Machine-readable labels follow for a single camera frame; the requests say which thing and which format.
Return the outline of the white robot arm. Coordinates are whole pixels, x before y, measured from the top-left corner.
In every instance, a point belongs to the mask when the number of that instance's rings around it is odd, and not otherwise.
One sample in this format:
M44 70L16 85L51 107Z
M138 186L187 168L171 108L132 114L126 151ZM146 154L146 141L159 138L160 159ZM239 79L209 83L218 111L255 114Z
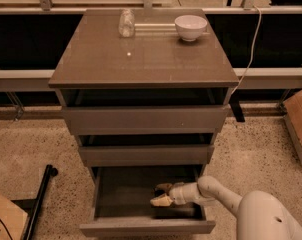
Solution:
M212 176L192 183L162 183L162 194L150 200L153 207L219 201L237 220L237 240L302 240L302 226L273 195L251 191L240 196Z

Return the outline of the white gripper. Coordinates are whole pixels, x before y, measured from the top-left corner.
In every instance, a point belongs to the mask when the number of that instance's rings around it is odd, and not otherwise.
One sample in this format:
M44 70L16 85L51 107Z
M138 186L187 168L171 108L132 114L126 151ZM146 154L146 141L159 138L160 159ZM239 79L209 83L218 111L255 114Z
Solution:
M176 205L184 205L187 203L198 203L200 192L196 182L193 183L161 183L155 187L156 190L163 191L162 194L150 200L154 207L169 207L172 203Z

